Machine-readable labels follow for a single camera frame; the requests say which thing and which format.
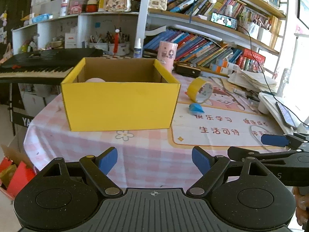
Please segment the pink plush toy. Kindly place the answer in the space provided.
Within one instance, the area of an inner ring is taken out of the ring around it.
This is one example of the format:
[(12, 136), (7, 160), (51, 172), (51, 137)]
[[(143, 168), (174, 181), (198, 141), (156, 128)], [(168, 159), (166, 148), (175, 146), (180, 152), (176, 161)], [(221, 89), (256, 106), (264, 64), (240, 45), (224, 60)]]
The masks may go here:
[(91, 82), (91, 83), (102, 83), (102, 82), (105, 82), (103, 79), (101, 78), (90, 78), (88, 80), (86, 80), (86, 82)]

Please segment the white laptop stand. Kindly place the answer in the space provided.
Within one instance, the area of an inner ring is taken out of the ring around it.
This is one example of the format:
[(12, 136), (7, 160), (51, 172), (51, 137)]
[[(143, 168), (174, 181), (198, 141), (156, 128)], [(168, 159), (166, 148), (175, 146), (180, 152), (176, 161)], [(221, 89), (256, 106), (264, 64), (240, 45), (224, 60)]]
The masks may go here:
[(279, 124), (280, 128), (283, 130), (285, 134), (293, 134), (293, 132), (302, 132), (308, 134), (308, 127), (306, 125), (303, 125), (297, 119), (297, 117), (299, 117), (302, 122), (308, 124), (308, 109), (305, 109), (304, 107), (301, 108), (300, 105), (297, 105), (297, 103), (292, 102), (290, 98), (276, 97), (282, 104), (287, 106), (293, 113), (295, 113), (295, 115), (291, 113), (292, 120), (296, 125), (296, 130), (292, 130), (292, 127), (288, 127), (284, 123), (283, 118), (279, 112), (279, 109), (275, 104), (277, 101), (274, 99), (272, 95), (260, 92), (258, 97), (260, 103), (270, 112), (270, 114), (273, 116), (273, 118), (276, 120), (276, 122)]

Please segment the white pen holder cup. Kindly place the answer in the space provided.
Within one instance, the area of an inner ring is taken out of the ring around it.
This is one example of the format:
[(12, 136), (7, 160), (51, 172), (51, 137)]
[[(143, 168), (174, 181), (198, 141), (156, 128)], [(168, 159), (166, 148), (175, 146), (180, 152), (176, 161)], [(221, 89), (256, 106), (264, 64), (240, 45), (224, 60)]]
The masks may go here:
[(117, 46), (117, 51), (114, 52), (114, 43), (109, 43), (108, 44), (108, 51), (111, 55), (118, 55), (118, 56), (124, 56), (128, 55), (130, 53), (130, 43), (129, 42), (124, 42), (124, 43), (119, 43)]

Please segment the yellow cardboard box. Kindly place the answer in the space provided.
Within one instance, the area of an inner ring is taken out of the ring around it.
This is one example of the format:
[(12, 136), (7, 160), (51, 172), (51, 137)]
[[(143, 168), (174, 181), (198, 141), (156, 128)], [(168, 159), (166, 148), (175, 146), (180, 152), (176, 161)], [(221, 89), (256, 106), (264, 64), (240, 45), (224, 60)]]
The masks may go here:
[(181, 84), (156, 59), (83, 58), (61, 89), (72, 131), (134, 131), (169, 128)]

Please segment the red bag on floor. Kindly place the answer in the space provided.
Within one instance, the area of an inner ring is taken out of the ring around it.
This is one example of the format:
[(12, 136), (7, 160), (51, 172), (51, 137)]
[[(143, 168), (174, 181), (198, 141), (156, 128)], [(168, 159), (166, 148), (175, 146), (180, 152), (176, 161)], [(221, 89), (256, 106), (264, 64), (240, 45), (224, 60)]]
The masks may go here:
[(8, 157), (1, 161), (1, 192), (10, 200), (34, 178), (36, 173), (24, 161), (15, 163)]

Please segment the white spray bottle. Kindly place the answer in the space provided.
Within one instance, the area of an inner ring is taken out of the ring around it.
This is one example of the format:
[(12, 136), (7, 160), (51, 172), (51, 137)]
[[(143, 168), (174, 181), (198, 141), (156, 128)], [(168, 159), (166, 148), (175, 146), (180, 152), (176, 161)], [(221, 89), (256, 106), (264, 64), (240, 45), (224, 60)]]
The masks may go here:
[(141, 39), (137, 38), (135, 40), (135, 45), (134, 45), (134, 53), (133, 53), (133, 58), (141, 58), (142, 57), (142, 46), (141, 46)]

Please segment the yellow tape roll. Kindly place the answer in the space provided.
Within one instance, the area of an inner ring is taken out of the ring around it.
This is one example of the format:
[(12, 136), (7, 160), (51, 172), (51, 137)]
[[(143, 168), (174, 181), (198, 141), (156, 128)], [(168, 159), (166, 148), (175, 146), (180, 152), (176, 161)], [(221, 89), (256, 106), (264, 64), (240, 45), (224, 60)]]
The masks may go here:
[(195, 103), (205, 103), (213, 93), (213, 86), (202, 78), (195, 78), (187, 89), (188, 97)]

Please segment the black electronic keyboard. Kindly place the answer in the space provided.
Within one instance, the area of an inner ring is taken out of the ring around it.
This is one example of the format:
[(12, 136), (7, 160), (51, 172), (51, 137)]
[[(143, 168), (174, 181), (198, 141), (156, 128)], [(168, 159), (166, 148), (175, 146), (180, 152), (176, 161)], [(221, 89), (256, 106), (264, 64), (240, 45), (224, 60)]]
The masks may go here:
[(101, 57), (93, 48), (53, 49), (14, 55), (1, 64), (2, 83), (59, 85), (83, 59)]

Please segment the blue star-shaped sharpener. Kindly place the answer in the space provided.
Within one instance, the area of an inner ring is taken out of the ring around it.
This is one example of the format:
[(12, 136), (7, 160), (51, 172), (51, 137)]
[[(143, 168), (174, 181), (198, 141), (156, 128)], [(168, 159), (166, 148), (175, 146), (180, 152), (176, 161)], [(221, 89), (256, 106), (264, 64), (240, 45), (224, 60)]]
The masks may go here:
[(189, 112), (193, 115), (204, 114), (204, 110), (198, 103), (192, 103), (188, 107)]

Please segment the wooden chess board box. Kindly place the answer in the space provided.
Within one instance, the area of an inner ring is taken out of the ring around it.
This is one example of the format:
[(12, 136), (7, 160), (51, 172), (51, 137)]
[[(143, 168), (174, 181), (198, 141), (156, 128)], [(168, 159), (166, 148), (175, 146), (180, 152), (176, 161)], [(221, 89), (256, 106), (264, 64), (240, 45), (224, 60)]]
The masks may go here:
[(112, 60), (121, 60), (121, 59), (132, 59), (132, 57), (124, 55), (124, 56), (120, 56), (120, 55), (103, 55), (102, 56), (105, 59), (112, 59)]

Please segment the white quilted pearl handbag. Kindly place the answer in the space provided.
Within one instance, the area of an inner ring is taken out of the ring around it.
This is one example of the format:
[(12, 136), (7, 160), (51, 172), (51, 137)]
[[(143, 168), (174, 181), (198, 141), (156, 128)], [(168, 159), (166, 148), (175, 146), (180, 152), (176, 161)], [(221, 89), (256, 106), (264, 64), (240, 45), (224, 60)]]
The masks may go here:
[(168, 0), (149, 0), (149, 9), (159, 9), (166, 11)]

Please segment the pink cartoon table mat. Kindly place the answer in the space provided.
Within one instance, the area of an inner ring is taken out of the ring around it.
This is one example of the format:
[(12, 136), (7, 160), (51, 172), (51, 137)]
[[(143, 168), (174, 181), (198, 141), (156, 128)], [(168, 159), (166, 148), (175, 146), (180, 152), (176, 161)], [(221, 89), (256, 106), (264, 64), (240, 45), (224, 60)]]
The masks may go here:
[(209, 154), (227, 154), (231, 146), (273, 152), (264, 146), (263, 134), (282, 134), (271, 117), (261, 115), (250, 101), (226, 91), (219, 78), (208, 78), (214, 93), (203, 106), (202, 115), (192, 115), (186, 91), (191, 78), (178, 75), (179, 101), (169, 129), (70, 131), (62, 96), (56, 97), (30, 123), (24, 149), (32, 164), (41, 170), (53, 158), (67, 162), (87, 155), (99, 155), (109, 147), (118, 160), (109, 177), (121, 188), (188, 188), (199, 177), (191, 159), (199, 146)]

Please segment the white cubby shelf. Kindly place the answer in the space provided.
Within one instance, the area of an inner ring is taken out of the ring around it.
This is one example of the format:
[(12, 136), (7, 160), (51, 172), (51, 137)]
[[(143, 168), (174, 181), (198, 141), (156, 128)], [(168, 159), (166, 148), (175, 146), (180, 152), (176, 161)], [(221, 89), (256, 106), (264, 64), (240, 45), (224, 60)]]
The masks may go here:
[(21, 52), (21, 47), (28, 40), (34, 39), (38, 49), (44, 49), (52, 39), (65, 36), (66, 33), (76, 34), (76, 46), (90, 40), (90, 36), (106, 35), (120, 29), (129, 35), (130, 45), (134, 45), (138, 12), (110, 13), (95, 12), (72, 14), (30, 24), (12, 31), (13, 53)]

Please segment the stack of papers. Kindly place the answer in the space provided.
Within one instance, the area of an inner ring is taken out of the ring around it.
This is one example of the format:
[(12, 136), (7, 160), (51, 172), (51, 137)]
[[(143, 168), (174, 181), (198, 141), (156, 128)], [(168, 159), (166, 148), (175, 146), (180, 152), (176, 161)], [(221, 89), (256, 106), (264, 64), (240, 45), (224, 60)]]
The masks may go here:
[(238, 70), (229, 75), (228, 82), (243, 87), (247, 91), (277, 92), (277, 82), (272, 78), (264, 77), (263, 73)]

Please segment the smartphone on shelf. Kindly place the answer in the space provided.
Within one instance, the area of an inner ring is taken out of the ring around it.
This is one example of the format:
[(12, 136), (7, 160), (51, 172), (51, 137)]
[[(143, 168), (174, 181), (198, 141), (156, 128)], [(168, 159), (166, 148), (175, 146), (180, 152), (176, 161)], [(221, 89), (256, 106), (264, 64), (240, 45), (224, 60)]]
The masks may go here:
[(231, 29), (237, 28), (237, 19), (215, 12), (213, 12), (211, 15), (211, 22), (223, 25)]

